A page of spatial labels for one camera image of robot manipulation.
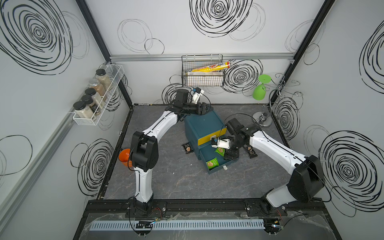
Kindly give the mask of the black cookie packet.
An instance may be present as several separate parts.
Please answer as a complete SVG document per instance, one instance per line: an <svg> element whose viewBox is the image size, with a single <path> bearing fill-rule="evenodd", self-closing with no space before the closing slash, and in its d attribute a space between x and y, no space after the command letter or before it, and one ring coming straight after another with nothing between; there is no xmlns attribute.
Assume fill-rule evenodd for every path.
<svg viewBox="0 0 384 240"><path fill-rule="evenodd" d="M255 152L253 147L251 147L249 145L245 145L245 146L243 146L243 148L248 153L250 159L256 158L258 156L258 154Z"/></svg>
<svg viewBox="0 0 384 240"><path fill-rule="evenodd" d="M190 143L182 144L182 147L184 148L186 154L190 154L190 153L194 152L194 150L192 149Z"/></svg>

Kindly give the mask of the teal drawer cabinet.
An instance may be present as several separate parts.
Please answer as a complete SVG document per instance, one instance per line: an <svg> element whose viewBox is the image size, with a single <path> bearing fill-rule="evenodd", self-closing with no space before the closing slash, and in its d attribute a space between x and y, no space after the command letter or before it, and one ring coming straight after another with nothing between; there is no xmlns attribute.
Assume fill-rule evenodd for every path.
<svg viewBox="0 0 384 240"><path fill-rule="evenodd" d="M211 146L211 139L226 134L227 129L215 111L205 115L190 115L184 120L186 137L198 160L208 162L218 154Z"/></svg>

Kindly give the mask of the teal drawer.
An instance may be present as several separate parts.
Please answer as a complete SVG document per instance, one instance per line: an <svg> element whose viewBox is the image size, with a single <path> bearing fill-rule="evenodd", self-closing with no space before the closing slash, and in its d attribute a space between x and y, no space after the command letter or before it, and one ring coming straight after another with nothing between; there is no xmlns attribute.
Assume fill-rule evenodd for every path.
<svg viewBox="0 0 384 240"><path fill-rule="evenodd" d="M229 166L229 165L231 165L237 161L237 160L236 161L227 161L224 159L224 157L217 154L215 152L215 150L216 150L216 148L212 148L211 144L209 144L209 143L203 144L199 148L198 160L203 162L203 167L208 172L208 174L212 174L212 173L215 173L219 170L223 170L224 166L227 167L227 166ZM207 168L206 162L209 160L212 160L214 158L218 158L220 166L209 171Z"/></svg>

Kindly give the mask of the yellow top drawer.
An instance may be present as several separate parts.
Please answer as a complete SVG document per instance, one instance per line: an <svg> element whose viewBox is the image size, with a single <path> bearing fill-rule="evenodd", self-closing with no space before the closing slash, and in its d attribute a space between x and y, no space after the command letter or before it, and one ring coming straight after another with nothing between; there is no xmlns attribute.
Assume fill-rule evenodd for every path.
<svg viewBox="0 0 384 240"><path fill-rule="evenodd" d="M203 145L205 143L210 142L211 139L223 136L226 132L227 132L227 129L223 129L223 130L218 130L218 131L216 131L214 133L210 133L210 134L208 134L206 136L199 137L198 138L198 146L201 146L201 145Z"/></svg>

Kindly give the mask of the green cookie packet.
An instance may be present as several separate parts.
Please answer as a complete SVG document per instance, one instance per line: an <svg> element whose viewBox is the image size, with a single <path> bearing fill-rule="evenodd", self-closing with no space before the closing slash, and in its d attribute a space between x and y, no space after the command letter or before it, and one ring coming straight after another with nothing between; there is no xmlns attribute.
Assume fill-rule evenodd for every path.
<svg viewBox="0 0 384 240"><path fill-rule="evenodd" d="M207 161L206 165L207 165L208 170L211 171L212 169L219 167L220 163L218 161L218 158L214 158L212 160Z"/></svg>
<svg viewBox="0 0 384 240"><path fill-rule="evenodd" d="M219 154L220 156L224 157L224 156L225 156L226 149L224 149L224 148L216 148L215 152L216 152L217 154Z"/></svg>

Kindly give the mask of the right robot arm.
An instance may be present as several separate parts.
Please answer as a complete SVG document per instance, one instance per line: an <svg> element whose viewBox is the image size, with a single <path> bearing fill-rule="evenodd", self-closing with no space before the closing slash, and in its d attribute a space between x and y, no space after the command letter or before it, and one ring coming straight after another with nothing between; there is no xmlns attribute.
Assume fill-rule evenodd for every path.
<svg viewBox="0 0 384 240"><path fill-rule="evenodd" d="M239 148L249 145L266 154L291 176L289 182L267 192L260 199L260 210L270 215L280 206L291 202L308 203L325 187L321 162L316 156L305 156L274 140L257 125L245 127L236 118L225 124L230 133L226 139L225 158L235 160Z"/></svg>

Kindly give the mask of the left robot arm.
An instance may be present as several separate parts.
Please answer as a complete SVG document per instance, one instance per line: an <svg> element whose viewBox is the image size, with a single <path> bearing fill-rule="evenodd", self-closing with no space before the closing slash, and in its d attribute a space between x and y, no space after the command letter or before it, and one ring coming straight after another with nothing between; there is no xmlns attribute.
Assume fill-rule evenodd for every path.
<svg viewBox="0 0 384 240"><path fill-rule="evenodd" d="M149 215L153 207L152 174L159 159L159 141L165 133L189 115L201 116L213 110L210 103L201 103L204 90L192 89L193 94L179 89L176 97L162 115L146 130L136 131L131 140L130 160L136 177L134 208Z"/></svg>

